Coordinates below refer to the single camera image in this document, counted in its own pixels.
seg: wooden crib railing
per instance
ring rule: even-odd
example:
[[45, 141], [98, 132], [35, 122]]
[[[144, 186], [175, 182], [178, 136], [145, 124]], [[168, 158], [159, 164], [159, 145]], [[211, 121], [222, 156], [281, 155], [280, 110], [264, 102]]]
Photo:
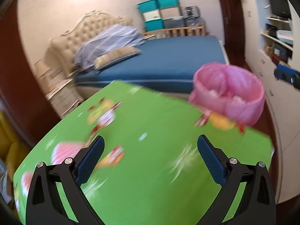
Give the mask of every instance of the wooden crib railing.
[[205, 36], [204, 26], [200, 27], [181, 27], [162, 29], [156, 31], [144, 32], [144, 38], [148, 40], [166, 38], [166, 37], [178, 37], [178, 36]]

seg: teal storage box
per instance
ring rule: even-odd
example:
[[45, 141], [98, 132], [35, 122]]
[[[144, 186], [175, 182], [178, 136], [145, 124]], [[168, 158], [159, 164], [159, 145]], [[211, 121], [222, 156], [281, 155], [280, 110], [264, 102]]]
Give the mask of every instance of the teal storage box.
[[160, 8], [179, 6], [179, 0], [157, 0]]
[[153, 19], [144, 22], [147, 31], [162, 30], [164, 28], [163, 19]]
[[158, 9], [157, 0], [148, 0], [138, 4], [141, 13], [146, 13]]

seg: striped pillow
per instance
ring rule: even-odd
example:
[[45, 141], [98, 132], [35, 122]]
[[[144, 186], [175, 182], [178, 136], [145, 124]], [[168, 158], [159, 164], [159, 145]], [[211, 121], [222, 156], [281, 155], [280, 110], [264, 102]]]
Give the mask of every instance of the striped pillow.
[[95, 59], [95, 69], [101, 70], [115, 63], [121, 62], [127, 58], [133, 57], [141, 52], [140, 49], [137, 49], [132, 46], [123, 46], [118, 49], [115, 49], [111, 52], [108, 52], [101, 57]]

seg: plastic bag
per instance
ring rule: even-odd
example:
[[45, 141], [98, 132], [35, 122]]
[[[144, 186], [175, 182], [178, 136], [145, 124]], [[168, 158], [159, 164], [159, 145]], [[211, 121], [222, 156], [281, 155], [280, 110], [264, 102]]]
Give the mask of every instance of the plastic bag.
[[253, 126], [263, 112], [265, 91], [251, 72], [232, 65], [203, 65], [193, 78], [192, 104], [220, 113], [242, 124]]

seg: headboard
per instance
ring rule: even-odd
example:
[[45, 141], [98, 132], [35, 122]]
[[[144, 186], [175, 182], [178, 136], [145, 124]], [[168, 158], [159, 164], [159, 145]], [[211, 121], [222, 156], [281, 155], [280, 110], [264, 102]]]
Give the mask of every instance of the headboard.
[[132, 19], [128, 16], [115, 18], [108, 13], [95, 10], [86, 13], [74, 29], [50, 39], [43, 61], [50, 67], [59, 65], [66, 77], [71, 77], [74, 73], [74, 56], [81, 45], [115, 24], [132, 26]]

